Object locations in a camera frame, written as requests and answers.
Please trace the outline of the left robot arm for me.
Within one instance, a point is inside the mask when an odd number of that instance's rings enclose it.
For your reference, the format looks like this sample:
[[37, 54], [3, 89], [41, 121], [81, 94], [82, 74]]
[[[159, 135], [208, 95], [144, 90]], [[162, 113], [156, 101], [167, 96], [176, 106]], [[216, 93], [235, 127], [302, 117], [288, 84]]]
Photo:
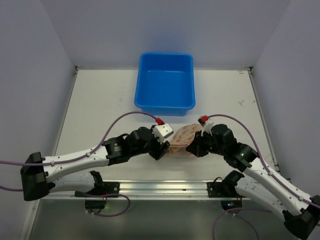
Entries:
[[130, 158], [143, 154], [159, 160], [168, 152], [168, 139], [173, 133], [166, 123], [151, 128], [140, 127], [130, 134], [112, 137], [95, 148], [83, 151], [46, 157], [40, 152], [32, 153], [20, 169], [23, 199], [34, 201], [50, 192], [64, 191], [66, 184], [58, 181], [80, 171], [126, 163]]

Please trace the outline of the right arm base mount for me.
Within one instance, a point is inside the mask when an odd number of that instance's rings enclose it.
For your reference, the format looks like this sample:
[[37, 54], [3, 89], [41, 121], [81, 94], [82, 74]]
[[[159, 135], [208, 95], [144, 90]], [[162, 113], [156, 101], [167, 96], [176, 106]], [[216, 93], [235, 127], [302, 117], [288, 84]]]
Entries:
[[214, 181], [206, 183], [209, 198], [222, 198], [220, 205], [223, 210], [231, 210], [243, 207], [242, 196], [236, 192], [235, 186], [240, 178], [238, 176], [226, 176], [224, 179], [217, 177]]

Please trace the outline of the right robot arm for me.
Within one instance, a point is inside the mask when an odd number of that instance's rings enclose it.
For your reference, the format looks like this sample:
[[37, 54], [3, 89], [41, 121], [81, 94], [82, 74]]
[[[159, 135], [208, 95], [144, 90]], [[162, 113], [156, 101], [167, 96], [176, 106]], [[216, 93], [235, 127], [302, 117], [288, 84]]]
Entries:
[[196, 157], [216, 154], [234, 170], [209, 191], [228, 197], [247, 197], [278, 216], [295, 237], [306, 240], [320, 222], [320, 197], [311, 196], [273, 170], [249, 145], [240, 143], [225, 125], [195, 133], [186, 151]]

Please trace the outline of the floral mesh laundry bag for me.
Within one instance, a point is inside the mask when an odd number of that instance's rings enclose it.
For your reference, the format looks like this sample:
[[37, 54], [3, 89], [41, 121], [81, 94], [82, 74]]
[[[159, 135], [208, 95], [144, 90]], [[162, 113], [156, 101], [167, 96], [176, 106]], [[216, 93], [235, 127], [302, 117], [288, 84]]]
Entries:
[[191, 156], [192, 154], [187, 152], [186, 148], [194, 140], [196, 132], [201, 130], [202, 126], [199, 123], [189, 124], [179, 128], [169, 141], [170, 147], [167, 154], [179, 158]]

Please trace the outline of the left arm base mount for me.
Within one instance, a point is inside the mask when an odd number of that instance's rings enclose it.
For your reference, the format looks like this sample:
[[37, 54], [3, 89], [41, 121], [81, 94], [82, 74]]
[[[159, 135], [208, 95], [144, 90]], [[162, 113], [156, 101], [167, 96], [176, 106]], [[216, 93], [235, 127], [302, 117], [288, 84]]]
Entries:
[[85, 200], [84, 207], [88, 212], [100, 213], [107, 206], [107, 198], [102, 195], [118, 194], [120, 183], [116, 181], [103, 182], [103, 185], [96, 186], [89, 192], [75, 191], [77, 198], [88, 198], [88, 195], [94, 196], [94, 200]]

